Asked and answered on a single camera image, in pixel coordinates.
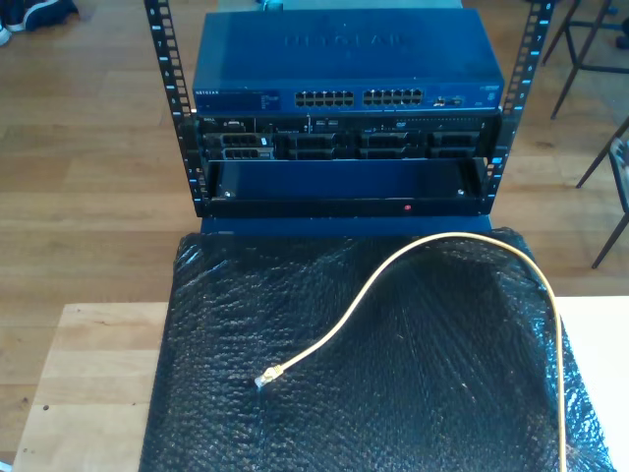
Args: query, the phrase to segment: black bubble wrap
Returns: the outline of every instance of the black bubble wrap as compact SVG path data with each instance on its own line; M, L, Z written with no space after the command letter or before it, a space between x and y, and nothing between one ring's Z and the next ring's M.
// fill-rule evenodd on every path
M491 235L527 250L510 230ZM184 238L141 471L557 470L545 291L481 242L403 256L325 346L256 388L410 240ZM569 470L613 470L564 349Z

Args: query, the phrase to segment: cable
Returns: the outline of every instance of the cable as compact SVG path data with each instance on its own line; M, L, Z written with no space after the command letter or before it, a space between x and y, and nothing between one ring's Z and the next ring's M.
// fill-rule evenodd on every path
M463 232L452 232L452 233L441 233L441 234L433 234L431 236L427 236L425 238L420 238L412 243L404 246L402 249L397 251L396 253L389 256L389 258L384 261L380 267L378 267L372 276L367 280L361 291L358 293L350 307L347 309L343 317L338 321L338 323L319 341L313 344L311 347L296 355L289 361L284 364L279 364L274 367L269 367L264 371L260 377L256 378L256 385L258 388L262 388L264 385L273 382L279 376L281 376L286 369L294 366L298 362L304 360L306 357L313 354L319 347L329 341L334 334L338 332L338 330L343 327L343 325L349 320L358 307L359 303L363 300L369 289L372 287L375 280L380 276L380 274L395 260L397 260L400 256L408 253L409 251L423 246L431 241L436 241L439 239L452 239L452 238L461 238L461 239L474 239L477 241L483 241L485 243L489 243L493 246L497 246L502 248L516 256L518 256L522 261L524 261L540 278L543 286L545 287L548 293L548 299L550 301L550 307L552 308L552 312L554 314L555 321L555 330L556 330L556 349L557 349L557 396L558 396L558 420L559 420L559 472L567 472L566 465L566 413L565 413L565 394L564 394L564 378L563 378L563 346L562 346L562 336L561 336L561 317L559 316L559 312L557 310L554 293L548 280L543 275L543 272L540 268L533 262L531 258L529 258L526 254L520 251L513 246L510 246L502 241L498 241L496 239L488 238L487 236L483 236L475 233L463 233Z

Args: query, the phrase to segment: table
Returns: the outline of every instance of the table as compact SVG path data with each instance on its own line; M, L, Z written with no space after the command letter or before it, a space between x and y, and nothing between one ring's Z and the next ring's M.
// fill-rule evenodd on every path
M611 458L629 470L629 297L560 298L559 310ZM137 471L166 303L64 308L14 470Z

